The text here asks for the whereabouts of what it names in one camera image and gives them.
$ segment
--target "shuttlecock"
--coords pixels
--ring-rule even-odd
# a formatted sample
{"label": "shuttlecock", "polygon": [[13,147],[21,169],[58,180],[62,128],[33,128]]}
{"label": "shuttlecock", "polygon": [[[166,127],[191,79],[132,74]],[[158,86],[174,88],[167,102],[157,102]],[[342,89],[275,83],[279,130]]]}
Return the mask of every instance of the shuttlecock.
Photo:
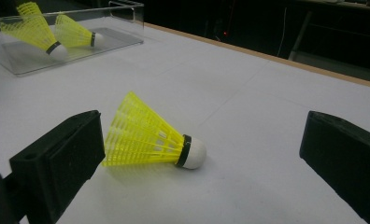
{"label": "shuttlecock", "polygon": [[133,92],[116,112],[105,150],[104,166],[167,161],[196,169],[206,159],[202,141],[177,132]]}
{"label": "shuttlecock", "polygon": [[64,14],[57,16],[54,34],[68,48],[81,46],[101,48],[105,42],[102,35],[91,32]]}
{"label": "shuttlecock", "polygon": [[17,7],[23,21],[10,24],[1,22],[1,32],[43,49],[55,60],[63,60],[67,51],[54,37],[48,23],[36,3],[25,3]]}

